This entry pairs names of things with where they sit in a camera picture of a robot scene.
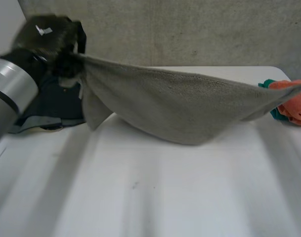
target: orange towel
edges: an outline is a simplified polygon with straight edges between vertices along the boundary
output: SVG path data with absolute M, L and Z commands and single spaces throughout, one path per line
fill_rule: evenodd
M 301 80 L 295 81 L 275 81 L 269 85 L 270 89 L 282 89 L 292 85 L 301 84 Z M 289 118 L 289 121 L 297 125 L 301 125 L 301 93 L 293 97 L 291 100 L 278 106 L 280 114 Z

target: teal cloth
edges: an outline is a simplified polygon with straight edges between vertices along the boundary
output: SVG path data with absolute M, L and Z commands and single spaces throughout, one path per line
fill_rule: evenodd
M 264 83 L 258 83 L 258 86 L 259 87 L 263 87 L 263 88 L 269 88 L 269 85 L 271 83 L 275 82 L 275 80 L 272 80 L 272 79 L 267 79 L 264 81 Z M 271 110 L 270 111 L 272 117 L 276 120 L 283 120 L 283 121 L 289 121 L 289 118 L 280 114 L 278 108 L 275 108 L 274 110 Z

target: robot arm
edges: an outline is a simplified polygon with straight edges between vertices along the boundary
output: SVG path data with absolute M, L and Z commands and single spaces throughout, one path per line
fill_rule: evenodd
M 59 71 L 75 43 L 78 52 L 84 53 L 86 35 L 80 22 L 47 15 L 25 23 L 12 51 L 0 56 L 0 138 L 37 96 L 40 79 Z

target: fabric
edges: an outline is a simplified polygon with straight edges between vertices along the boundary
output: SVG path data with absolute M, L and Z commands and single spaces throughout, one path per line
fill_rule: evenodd
M 38 96 L 9 133 L 20 133 L 33 127 L 56 130 L 84 123 L 80 89 L 79 84 L 71 88 L 62 88 L 57 77 L 44 77 Z
M 96 129 L 115 112 L 132 126 L 182 144 L 201 144 L 240 120 L 263 116 L 301 92 L 205 75 L 128 66 L 84 55 L 83 113 Z
M 290 86 L 301 85 L 301 80 L 275 81 L 269 85 L 270 89 L 283 89 Z M 280 114 L 289 117 L 289 121 L 301 125 L 301 93 L 282 105 L 278 106 Z
M 272 79 L 267 79 L 264 81 L 264 83 L 258 83 L 258 86 L 263 87 L 263 88 L 269 88 L 269 85 L 271 83 L 275 82 L 275 80 Z M 289 118 L 280 114 L 278 108 L 274 108 L 273 110 L 270 111 L 272 117 L 276 120 L 283 120 L 283 121 L 289 121 Z

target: cloth pile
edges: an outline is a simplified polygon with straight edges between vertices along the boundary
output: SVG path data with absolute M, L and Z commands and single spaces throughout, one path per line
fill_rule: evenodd
M 258 86 L 270 89 L 283 89 L 289 86 L 300 85 L 301 80 L 295 81 L 274 81 L 266 80 L 264 83 L 259 83 Z M 296 125 L 301 126 L 301 93 L 289 101 L 279 105 L 271 111 L 272 116 L 277 120 L 288 120 Z

